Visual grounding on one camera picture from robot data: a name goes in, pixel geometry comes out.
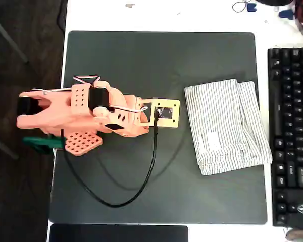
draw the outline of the white wire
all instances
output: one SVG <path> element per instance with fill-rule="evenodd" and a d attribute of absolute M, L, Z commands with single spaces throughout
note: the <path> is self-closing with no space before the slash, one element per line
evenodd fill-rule
<path fill-rule="evenodd" d="M 119 109 L 119 110 L 123 110 L 123 111 L 128 111 L 128 112 L 135 112 L 135 113 L 137 113 L 137 112 L 144 112 L 144 111 L 146 111 L 148 109 L 147 106 L 142 107 L 139 110 L 138 109 L 131 109 L 131 108 L 127 108 L 127 107 L 114 106 L 114 105 L 110 105 L 109 107 L 113 107 L 115 109 Z"/>
<path fill-rule="evenodd" d="M 95 75 L 95 76 L 73 76 L 74 80 L 81 82 L 81 83 L 88 83 L 88 82 L 83 81 L 82 79 L 89 79 L 89 78 L 96 78 L 96 81 L 101 79 L 101 77 L 97 76 L 97 75 Z"/>

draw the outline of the white desk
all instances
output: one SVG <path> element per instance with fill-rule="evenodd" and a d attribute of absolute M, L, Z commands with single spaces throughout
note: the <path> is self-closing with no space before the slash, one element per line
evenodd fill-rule
<path fill-rule="evenodd" d="M 235 2 L 235 0 L 69 0 L 61 86 L 64 79 L 67 37 L 73 30 L 252 32 L 256 40 L 260 110 L 268 136 L 267 49 L 303 47 L 303 37 L 295 23 L 280 19 L 273 7 L 257 3 L 257 11 L 254 13 L 248 13 L 246 10 L 235 13 L 231 8 Z M 135 5 L 128 8 L 125 6 L 127 3 Z M 270 166 L 265 166 L 264 170 L 268 213 L 265 225 L 187 224 L 189 241 L 285 241 L 286 229 L 272 226 Z"/>

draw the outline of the dark floor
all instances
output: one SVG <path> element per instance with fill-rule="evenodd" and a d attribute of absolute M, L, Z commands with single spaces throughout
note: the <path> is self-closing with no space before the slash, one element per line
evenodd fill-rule
<path fill-rule="evenodd" d="M 12 160 L 0 150 L 0 241 L 46 239 L 53 158 L 21 142 L 42 134 L 16 128 L 16 102 L 22 91 L 60 85 L 60 2 L 0 0 L 0 23 L 30 60 L 24 64 L 0 35 L 0 140 L 20 156 Z"/>

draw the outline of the white striped fabric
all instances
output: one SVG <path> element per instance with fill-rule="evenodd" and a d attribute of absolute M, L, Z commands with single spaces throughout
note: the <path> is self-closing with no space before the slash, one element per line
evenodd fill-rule
<path fill-rule="evenodd" d="M 202 175 L 272 163 L 252 81 L 231 79 L 184 91 Z"/>

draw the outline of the dark gray desk mat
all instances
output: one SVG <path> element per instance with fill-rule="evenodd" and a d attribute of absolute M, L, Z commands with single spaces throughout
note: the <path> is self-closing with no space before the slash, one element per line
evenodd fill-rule
<path fill-rule="evenodd" d="M 179 128 L 159 129 L 154 178 L 134 203 L 120 209 L 107 208 L 88 195 L 58 152 L 50 204 L 52 222 L 267 221 L 262 166 L 201 175 L 183 92 L 189 85 L 228 78 L 253 80 L 257 84 L 252 34 L 71 32 L 64 86 L 74 83 L 73 75 L 89 74 L 101 75 L 124 94 L 180 99 Z M 120 203 L 136 193 L 135 189 L 127 190 L 140 187 L 146 176 L 152 158 L 153 132 L 136 138 L 115 134 L 103 138 L 102 146 L 82 157 L 71 158 L 80 176 L 99 196 Z"/>

